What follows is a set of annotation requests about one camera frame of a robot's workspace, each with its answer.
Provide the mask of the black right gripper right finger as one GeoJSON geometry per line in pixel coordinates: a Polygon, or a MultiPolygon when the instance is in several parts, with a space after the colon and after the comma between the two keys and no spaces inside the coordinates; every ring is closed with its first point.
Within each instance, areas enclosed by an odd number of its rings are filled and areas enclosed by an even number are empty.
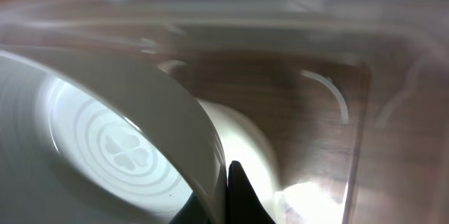
{"type": "Polygon", "coordinates": [[[230,224],[275,224],[257,198],[238,161],[232,161],[228,170],[227,222],[230,224]]]}

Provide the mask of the clear plastic container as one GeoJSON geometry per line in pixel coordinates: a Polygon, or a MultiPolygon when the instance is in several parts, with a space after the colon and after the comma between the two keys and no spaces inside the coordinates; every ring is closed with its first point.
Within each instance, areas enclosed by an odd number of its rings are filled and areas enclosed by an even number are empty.
{"type": "Polygon", "coordinates": [[[267,139],[280,223],[448,222],[448,0],[6,0],[3,47],[182,62],[267,139]]]}

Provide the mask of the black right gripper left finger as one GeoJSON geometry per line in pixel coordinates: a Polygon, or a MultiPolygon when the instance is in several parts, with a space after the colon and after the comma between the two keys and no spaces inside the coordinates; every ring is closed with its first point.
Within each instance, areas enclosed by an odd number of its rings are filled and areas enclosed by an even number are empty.
{"type": "Polygon", "coordinates": [[[210,224],[210,220],[200,201],[192,193],[186,204],[170,220],[170,224],[210,224]]]}

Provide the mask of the white bowl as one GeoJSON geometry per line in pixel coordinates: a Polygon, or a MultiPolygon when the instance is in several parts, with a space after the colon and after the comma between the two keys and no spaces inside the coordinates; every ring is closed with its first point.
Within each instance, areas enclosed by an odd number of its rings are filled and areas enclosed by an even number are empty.
{"type": "Polygon", "coordinates": [[[1,222],[170,223],[194,193],[227,223],[241,163],[275,223],[274,154],[241,113],[190,94],[174,74],[122,54],[1,49],[1,222]]]}

